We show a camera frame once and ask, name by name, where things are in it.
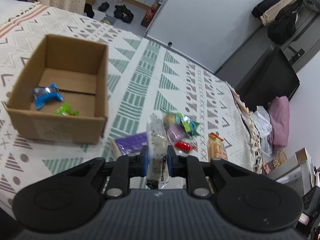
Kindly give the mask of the red candy packet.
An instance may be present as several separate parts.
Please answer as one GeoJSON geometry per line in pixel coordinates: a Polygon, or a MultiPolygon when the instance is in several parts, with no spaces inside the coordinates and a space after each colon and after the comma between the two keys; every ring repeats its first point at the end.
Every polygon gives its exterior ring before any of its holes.
{"type": "Polygon", "coordinates": [[[178,148],[179,150],[182,150],[182,151],[187,151],[187,152],[190,152],[192,150],[195,150],[196,147],[194,145],[191,145],[187,142],[183,142],[183,141],[177,141],[174,146],[176,148],[178,148]]]}

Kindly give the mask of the purple snack packet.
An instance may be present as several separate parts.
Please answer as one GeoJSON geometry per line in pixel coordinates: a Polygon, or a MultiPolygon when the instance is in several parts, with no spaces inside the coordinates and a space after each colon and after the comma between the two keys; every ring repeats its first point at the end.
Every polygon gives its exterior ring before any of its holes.
{"type": "Polygon", "coordinates": [[[110,144],[117,157],[139,153],[143,146],[147,145],[147,135],[146,132],[142,132],[128,137],[112,139],[110,144]]]}

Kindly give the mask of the clear speckled snack packet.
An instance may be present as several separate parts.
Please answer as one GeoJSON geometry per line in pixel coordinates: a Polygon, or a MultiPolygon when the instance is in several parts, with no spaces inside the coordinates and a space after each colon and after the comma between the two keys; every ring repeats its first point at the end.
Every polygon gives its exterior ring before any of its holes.
{"type": "Polygon", "coordinates": [[[146,185],[152,190],[160,190],[169,181],[168,140],[162,119],[154,113],[150,115],[150,120],[146,124],[146,135],[149,151],[146,185]]]}

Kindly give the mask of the orange biscuit packet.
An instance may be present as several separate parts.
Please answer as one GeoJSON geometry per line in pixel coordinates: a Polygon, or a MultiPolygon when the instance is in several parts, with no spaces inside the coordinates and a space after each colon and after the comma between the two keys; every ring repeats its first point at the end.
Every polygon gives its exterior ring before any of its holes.
{"type": "Polygon", "coordinates": [[[223,139],[213,132],[208,135],[207,152],[209,161],[213,158],[228,160],[223,139]]]}

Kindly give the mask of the light purple round snack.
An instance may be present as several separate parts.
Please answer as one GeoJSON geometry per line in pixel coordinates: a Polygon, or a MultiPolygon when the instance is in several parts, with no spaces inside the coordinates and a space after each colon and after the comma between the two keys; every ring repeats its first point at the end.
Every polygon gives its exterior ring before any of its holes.
{"type": "Polygon", "coordinates": [[[171,124],[167,129],[167,134],[171,141],[179,141],[185,136],[183,129],[178,124],[171,124]]]}

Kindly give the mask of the green blue snack packet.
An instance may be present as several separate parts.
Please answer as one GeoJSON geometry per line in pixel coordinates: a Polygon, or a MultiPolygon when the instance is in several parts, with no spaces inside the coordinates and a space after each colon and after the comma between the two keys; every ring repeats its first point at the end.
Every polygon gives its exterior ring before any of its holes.
{"type": "Polygon", "coordinates": [[[190,137],[196,137],[200,135],[197,131],[197,128],[200,125],[198,122],[188,119],[188,120],[183,120],[181,123],[185,130],[185,133],[187,133],[187,135],[189,135],[190,137]]]}

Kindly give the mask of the small green candy packet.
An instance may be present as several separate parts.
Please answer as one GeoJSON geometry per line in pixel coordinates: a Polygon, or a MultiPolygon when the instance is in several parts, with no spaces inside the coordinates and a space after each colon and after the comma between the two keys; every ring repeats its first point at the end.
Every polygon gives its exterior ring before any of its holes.
{"type": "Polygon", "coordinates": [[[78,116],[78,111],[72,111],[68,103],[63,103],[56,111],[57,115],[70,115],[70,116],[78,116]]]}

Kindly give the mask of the patterned bed blanket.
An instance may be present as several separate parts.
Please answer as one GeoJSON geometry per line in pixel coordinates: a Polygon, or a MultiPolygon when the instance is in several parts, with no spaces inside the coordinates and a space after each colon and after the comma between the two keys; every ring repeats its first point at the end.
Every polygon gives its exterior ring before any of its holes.
{"type": "Polygon", "coordinates": [[[156,42],[86,16],[37,3],[1,0],[1,208],[11,212],[23,187],[94,157],[115,158],[112,139],[143,132],[151,114],[180,112],[199,123],[192,155],[207,161],[209,133],[224,140],[231,163],[261,172],[257,135],[234,89],[218,77],[156,42]],[[7,113],[21,70],[44,35],[58,34],[109,47],[109,119],[97,145],[23,138],[7,113]]]}

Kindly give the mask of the brown cardboard box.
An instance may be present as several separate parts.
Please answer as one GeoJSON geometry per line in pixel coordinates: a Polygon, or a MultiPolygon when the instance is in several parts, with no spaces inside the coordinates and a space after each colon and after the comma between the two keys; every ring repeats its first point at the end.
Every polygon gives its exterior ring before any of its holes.
{"type": "Polygon", "coordinates": [[[61,35],[46,35],[21,71],[7,102],[7,113],[22,137],[97,144],[108,119],[108,46],[61,35]],[[72,111],[59,115],[57,100],[36,109],[35,88],[55,84],[72,111]]]}

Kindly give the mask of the pink pillow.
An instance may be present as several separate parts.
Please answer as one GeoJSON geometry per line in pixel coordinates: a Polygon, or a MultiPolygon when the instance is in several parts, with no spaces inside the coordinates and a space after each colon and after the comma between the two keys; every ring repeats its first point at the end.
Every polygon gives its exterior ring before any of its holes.
{"type": "Polygon", "coordinates": [[[270,102],[267,112],[272,126],[268,142],[272,146],[273,153],[278,153],[287,146],[289,140],[290,108],[288,98],[276,96],[270,102]]]}

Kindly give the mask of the dark red bottle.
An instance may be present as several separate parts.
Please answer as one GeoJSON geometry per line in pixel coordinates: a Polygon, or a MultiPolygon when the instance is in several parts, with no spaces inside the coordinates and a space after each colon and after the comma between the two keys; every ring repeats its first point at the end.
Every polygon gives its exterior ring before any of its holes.
{"type": "Polygon", "coordinates": [[[146,14],[144,15],[144,18],[141,21],[141,26],[143,27],[148,27],[151,21],[153,20],[155,14],[156,14],[157,9],[155,7],[150,7],[146,14]]]}

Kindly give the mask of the black slippers pair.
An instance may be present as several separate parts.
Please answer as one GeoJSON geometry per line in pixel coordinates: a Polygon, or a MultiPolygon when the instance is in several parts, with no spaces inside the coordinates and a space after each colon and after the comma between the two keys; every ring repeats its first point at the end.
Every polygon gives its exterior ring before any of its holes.
{"type": "Polygon", "coordinates": [[[125,23],[131,23],[134,18],[134,14],[131,12],[131,10],[127,9],[125,5],[116,5],[114,17],[122,20],[125,23]]]}

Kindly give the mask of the single black slipper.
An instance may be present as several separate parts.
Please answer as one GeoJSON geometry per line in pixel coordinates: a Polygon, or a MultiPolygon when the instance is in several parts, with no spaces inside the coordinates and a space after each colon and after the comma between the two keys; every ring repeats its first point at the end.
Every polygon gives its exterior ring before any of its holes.
{"type": "Polygon", "coordinates": [[[100,12],[105,12],[108,8],[110,7],[108,2],[103,2],[101,5],[98,7],[98,10],[100,12]]]}

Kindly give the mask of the pile of clothes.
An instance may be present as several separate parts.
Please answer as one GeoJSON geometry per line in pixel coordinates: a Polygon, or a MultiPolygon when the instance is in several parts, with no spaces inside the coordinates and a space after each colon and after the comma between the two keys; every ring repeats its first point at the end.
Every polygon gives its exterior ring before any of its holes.
{"type": "Polygon", "coordinates": [[[282,45],[296,32],[302,0],[263,0],[253,10],[253,17],[267,27],[267,36],[275,44],[282,45]]]}

